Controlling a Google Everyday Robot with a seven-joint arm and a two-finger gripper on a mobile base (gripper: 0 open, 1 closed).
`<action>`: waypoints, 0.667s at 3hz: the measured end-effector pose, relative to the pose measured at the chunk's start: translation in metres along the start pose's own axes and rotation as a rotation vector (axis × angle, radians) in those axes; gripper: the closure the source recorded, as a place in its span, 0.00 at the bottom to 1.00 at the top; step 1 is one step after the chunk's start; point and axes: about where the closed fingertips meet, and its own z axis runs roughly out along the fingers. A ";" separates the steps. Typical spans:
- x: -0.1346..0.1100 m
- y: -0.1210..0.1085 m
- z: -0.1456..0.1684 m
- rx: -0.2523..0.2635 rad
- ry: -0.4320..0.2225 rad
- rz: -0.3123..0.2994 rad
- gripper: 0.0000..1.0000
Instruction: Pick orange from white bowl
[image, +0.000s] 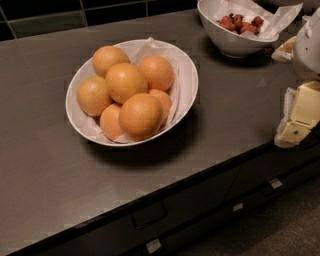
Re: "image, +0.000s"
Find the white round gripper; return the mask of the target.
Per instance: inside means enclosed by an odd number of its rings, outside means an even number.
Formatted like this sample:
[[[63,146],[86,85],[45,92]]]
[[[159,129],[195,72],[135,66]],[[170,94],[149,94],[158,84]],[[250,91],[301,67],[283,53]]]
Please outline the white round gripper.
[[[305,80],[320,79],[320,8],[297,33],[271,55],[278,62],[291,62]],[[320,122],[320,82],[305,81],[297,89],[288,88],[283,103],[283,118],[274,144],[280,148],[299,145]]]

